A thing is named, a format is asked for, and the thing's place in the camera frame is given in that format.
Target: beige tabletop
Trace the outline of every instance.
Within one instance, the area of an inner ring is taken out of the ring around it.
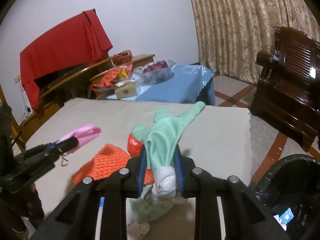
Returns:
[[[189,105],[83,98],[67,102],[30,138],[28,148],[56,141],[87,123],[100,127],[102,134],[69,155],[68,166],[62,167],[57,161],[56,167],[36,182],[45,214],[48,215],[69,192],[72,174],[106,143],[126,150],[133,125],[152,125],[153,115],[161,107],[178,114]],[[226,179],[236,175],[248,185],[252,165],[249,119],[246,108],[207,106],[183,133],[179,142],[182,154],[193,158],[196,166],[215,177]],[[184,205],[175,205],[168,214],[150,223],[150,232],[145,239],[193,239],[194,210],[194,199]]]

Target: trash can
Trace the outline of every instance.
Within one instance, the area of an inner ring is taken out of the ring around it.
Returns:
[[[291,209],[286,232],[292,240],[320,239],[320,162],[313,157],[295,154],[279,160],[254,193],[273,216]]]

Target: silver bolt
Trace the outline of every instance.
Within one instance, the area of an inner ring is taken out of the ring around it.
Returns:
[[[230,176],[229,181],[232,183],[237,183],[239,181],[239,178],[237,176]]]
[[[201,168],[196,167],[196,168],[194,168],[194,169],[192,170],[192,172],[193,172],[194,174],[201,174],[202,169],[201,169]]]
[[[127,168],[122,168],[121,170],[119,170],[120,174],[125,175],[129,172],[129,169]]]
[[[90,183],[92,182],[92,178],[91,178],[91,177],[85,177],[85,178],[82,180],[82,182],[83,182],[84,184],[90,184]]]

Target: cardboard box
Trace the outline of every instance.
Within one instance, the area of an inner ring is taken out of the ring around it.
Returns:
[[[118,99],[137,96],[140,92],[140,86],[135,83],[129,83],[115,90]]]

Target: beige curtain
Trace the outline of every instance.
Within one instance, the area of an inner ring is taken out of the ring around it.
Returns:
[[[290,26],[319,41],[320,27],[303,0],[191,0],[201,64],[257,83],[259,50],[272,52],[274,26]]]

